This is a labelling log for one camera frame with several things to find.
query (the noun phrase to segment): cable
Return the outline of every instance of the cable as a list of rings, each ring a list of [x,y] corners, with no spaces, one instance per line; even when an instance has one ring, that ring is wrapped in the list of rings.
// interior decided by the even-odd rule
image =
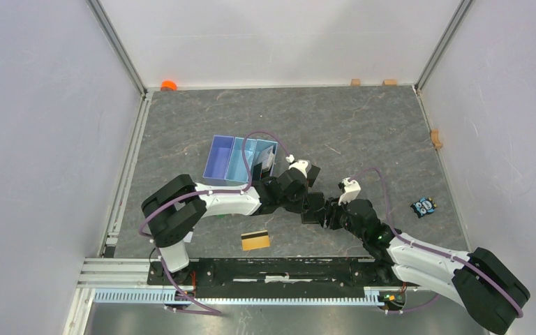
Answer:
[[[392,305],[394,305],[395,307],[398,307],[398,308],[403,308],[404,307],[404,305],[400,305],[400,304],[396,303],[395,301],[388,301],[388,303],[390,303],[390,304],[392,304]]]
[[[408,284],[404,281],[401,286],[401,290],[399,291],[399,294],[401,295],[402,293],[404,293],[407,288],[408,288]]]
[[[387,223],[389,224],[389,227],[392,229],[392,232],[394,233],[395,237],[397,237],[400,241],[402,241],[405,244],[410,244],[411,246],[415,246],[416,248],[420,248],[420,249],[422,249],[424,251],[428,251],[429,253],[434,253],[436,255],[449,258],[450,260],[456,260],[457,262],[459,262],[459,263],[463,264],[464,266],[468,267],[469,269],[474,271],[478,276],[483,278],[495,290],[497,290],[512,305],[512,307],[514,308],[514,310],[517,313],[517,318],[522,318],[523,317],[523,310],[516,303],[516,301],[514,301],[514,299],[512,299],[512,297],[508,293],[506,293],[506,291],[504,291],[502,287],[500,287],[495,281],[493,281],[492,278],[490,278],[487,274],[482,272],[480,269],[476,268],[476,266],[470,264],[469,262],[465,261],[462,258],[453,256],[453,255],[451,255],[449,253],[445,253],[445,252],[442,252],[442,251],[435,250],[433,248],[429,248],[428,246],[423,246],[423,245],[418,244],[418,243],[412,243],[411,241],[408,241],[405,237],[402,237],[397,232],[397,230],[395,228],[395,225],[394,225],[394,222],[392,220],[392,213],[391,213],[391,207],[392,206],[391,206],[391,201],[389,199],[389,194],[387,193],[387,182],[385,181],[385,176],[383,176],[383,173],[381,172],[381,170],[379,170],[376,167],[368,167],[368,168],[362,170],[361,172],[355,174],[354,176],[352,176],[350,178],[350,181],[355,180],[356,178],[360,177],[365,172],[370,171],[370,170],[373,170],[373,171],[377,172],[377,174],[379,175],[379,182],[381,183],[381,187],[383,189],[383,198],[385,199],[385,218],[387,219]]]
[[[161,255],[161,251],[159,250],[159,248],[157,248],[157,253],[159,255]],[[192,304],[195,304],[196,306],[198,306],[200,308],[206,309],[206,311],[192,311],[192,310],[188,310],[188,309],[174,309],[174,312],[176,312],[176,313],[187,313],[187,314],[199,314],[199,315],[215,315],[215,316],[220,316],[222,314],[221,311],[216,310],[216,309],[214,309],[214,308],[212,308],[210,306],[207,306],[207,305],[195,300],[194,298],[190,297],[187,293],[185,293],[181,288],[179,288],[179,286],[174,281],[170,270],[168,270],[168,266],[166,265],[165,260],[163,259],[163,257],[161,258],[161,266],[163,266],[163,272],[167,276],[167,279],[170,280],[170,283],[174,286],[176,291],[179,292],[179,294],[183,295],[184,298],[186,298],[186,300],[188,300]]]
[[[149,254],[149,266],[152,266],[153,263],[151,263],[151,256],[153,255],[153,253],[155,252],[155,250],[157,250],[157,248],[153,248],[153,250],[151,250],[151,253]]]
[[[421,309],[425,309],[426,307],[434,304],[438,300],[439,297],[440,297],[440,295],[437,294],[437,295],[434,296],[433,299],[431,299],[429,302],[427,302],[427,303],[425,303],[423,305],[408,308],[408,309],[402,309],[400,311],[387,310],[387,311],[385,311],[385,314],[405,314],[405,313],[412,313],[412,312],[420,311]]]
[[[192,276],[192,293],[196,298],[196,271],[192,271],[190,275]]]
[[[212,190],[213,193],[230,193],[230,194],[238,194],[238,193],[244,193],[246,192],[247,190],[249,190],[251,188],[251,185],[252,185],[252,180],[251,180],[251,169],[249,167],[249,164],[248,164],[248,161],[246,160],[246,141],[247,139],[254,135],[254,134],[258,134],[258,133],[262,133],[262,134],[266,134],[266,135],[269,135],[269,136],[272,136],[272,138],[275,139],[275,141],[277,141],[280,145],[281,145],[281,148],[282,150],[285,152],[286,156],[290,156],[290,152],[288,151],[287,147],[284,145],[284,143],[281,141],[281,139],[276,136],[276,134],[274,134],[273,132],[271,131],[252,131],[251,133],[247,134],[245,137],[244,137],[244,140],[241,144],[241,157],[243,158],[244,160],[244,164],[246,166],[246,171],[248,173],[248,183],[246,185],[246,187],[244,187],[242,190]],[[151,213],[150,215],[148,215],[148,217],[145,218],[145,220],[140,224],[139,226],[139,229],[138,229],[138,233],[139,235],[143,236],[143,237],[147,237],[147,238],[150,238],[152,239],[153,238],[153,235],[152,234],[149,234],[147,232],[144,231],[144,228],[149,224],[149,222],[151,222],[151,220],[153,220],[153,218],[155,218],[157,215],[159,215],[159,213],[161,213],[162,211],[165,211],[167,208],[173,206],[174,204],[176,204],[177,202],[180,202],[180,201],[183,201],[185,199],[188,199],[188,198],[191,198],[191,197],[194,197],[196,195],[203,195],[203,194],[209,194],[209,191],[195,191],[195,192],[190,192],[190,193],[187,193],[185,195],[182,195],[182,196],[179,196],[175,199],[172,199],[170,200],[169,202],[167,202],[166,204],[162,205],[161,207],[159,207],[157,210],[155,210],[153,213]],[[169,272],[168,268],[167,268],[167,265],[165,264],[165,260],[163,258],[161,258],[161,264],[163,265],[163,271],[165,272],[165,275],[167,276],[167,279],[170,280],[171,284],[174,286],[174,288],[180,292],[182,295],[185,296],[185,298],[187,300],[189,300],[191,303],[195,304],[196,306],[199,306],[200,308],[203,308],[203,309],[206,309],[206,311],[190,311],[190,310],[181,310],[181,309],[174,309],[174,312],[180,312],[180,313],[190,313],[190,314],[201,314],[201,315],[216,315],[216,316],[219,316],[221,315],[221,312],[212,308],[212,307],[208,307],[204,304],[201,304],[200,302],[196,301],[194,298],[191,298],[189,297],[181,288],[179,288],[179,286],[175,283],[174,279],[172,278],[172,275],[171,273]]]

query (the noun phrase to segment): blue box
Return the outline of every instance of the blue box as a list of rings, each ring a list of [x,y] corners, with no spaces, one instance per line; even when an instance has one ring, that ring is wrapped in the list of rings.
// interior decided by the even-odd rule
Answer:
[[[215,135],[211,144],[207,165],[204,168],[204,180],[212,186],[238,186],[248,182],[246,166],[241,156],[242,137]],[[246,141],[246,160],[249,167],[257,164],[260,152],[278,143],[249,138]]]

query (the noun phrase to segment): blue toy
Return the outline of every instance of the blue toy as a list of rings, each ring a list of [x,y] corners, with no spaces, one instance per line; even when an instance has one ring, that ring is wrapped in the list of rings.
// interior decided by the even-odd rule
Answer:
[[[434,213],[436,204],[433,202],[433,198],[422,198],[418,202],[414,202],[410,207],[418,214],[418,218],[421,218],[427,214]]]

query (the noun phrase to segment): purple cable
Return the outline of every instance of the purple cable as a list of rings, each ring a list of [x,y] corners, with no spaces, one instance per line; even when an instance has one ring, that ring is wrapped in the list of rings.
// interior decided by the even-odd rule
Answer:
[[[438,300],[438,298],[440,298],[440,295],[436,294],[433,299],[431,299],[429,302],[423,305],[408,308],[408,309],[402,309],[401,311],[387,311],[385,312],[385,314],[406,314],[406,313],[418,312],[421,309],[425,309],[426,307],[434,304]]]
[[[456,260],[457,262],[460,262],[461,264],[465,265],[466,267],[474,271],[478,276],[483,278],[486,282],[488,282],[488,284],[490,284],[495,290],[497,290],[512,305],[512,307],[518,314],[517,315],[518,318],[523,317],[523,310],[521,309],[521,307],[519,307],[516,301],[514,301],[514,299],[512,299],[512,297],[508,295],[508,293],[506,293],[506,291],[504,291],[502,287],[500,287],[495,281],[493,281],[492,278],[488,277],[488,275],[486,275],[480,269],[476,268],[474,265],[471,265],[469,262],[466,262],[465,260],[459,257],[456,257],[456,256],[454,257],[449,253],[444,253],[442,251],[438,251],[438,250],[429,248],[428,246],[423,246],[418,243],[411,243],[409,240],[407,240],[406,238],[398,234],[395,228],[394,222],[392,220],[392,213],[391,213],[392,206],[391,206],[391,201],[389,200],[389,195],[387,194],[387,182],[385,181],[385,176],[383,176],[383,173],[381,172],[381,170],[379,170],[376,167],[368,167],[362,170],[361,172],[355,174],[354,176],[352,176],[350,178],[350,181],[355,180],[356,178],[360,177],[361,175],[363,175],[365,172],[369,170],[373,170],[377,172],[377,174],[379,175],[379,181],[383,189],[383,198],[385,199],[385,218],[387,219],[387,223],[389,224],[389,227],[392,229],[392,232],[400,241],[402,241],[405,244],[410,244],[411,246],[415,246],[416,248],[420,248],[422,250],[428,251],[429,253],[434,253],[436,255],[449,258],[450,260]]]
[[[144,236],[144,237],[148,237],[148,238],[152,238],[153,235],[151,235],[151,234],[149,234],[147,232],[144,232],[143,230],[147,226],[147,224],[149,222],[151,222],[151,220],[153,220],[153,218],[155,216],[157,216],[162,211],[165,211],[168,207],[173,206],[176,202],[180,202],[182,200],[188,199],[188,198],[193,197],[195,195],[202,195],[202,194],[208,194],[208,191],[196,191],[196,192],[187,193],[187,194],[179,196],[179,197],[177,197],[177,198],[175,198],[173,200],[170,200],[169,202],[167,202],[167,204],[164,204],[163,206],[159,207],[156,211],[151,213],[151,215],[146,217],[145,220],[140,224],[139,230],[138,230],[139,235]]]
[[[157,253],[161,255],[161,251],[159,248],[157,248]],[[185,293],[174,281],[172,274],[170,273],[170,270],[168,270],[168,266],[166,265],[163,258],[161,258],[161,265],[163,266],[163,272],[165,272],[165,275],[167,276],[167,279],[170,280],[170,283],[174,286],[174,288],[179,292],[179,294],[183,295],[184,298],[186,298],[189,302],[192,304],[195,304],[196,306],[206,309],[206,311],[190,311],[188,309],[175,309],[174,311],[176,313],[187,313],[187,314],[199,314],[199,315],[214,315],[214,316],[221,316],[221,311],[216,310],[212,307],[209,307],[201,302],[198,302],[194,298],[190,297],[187,293]]]

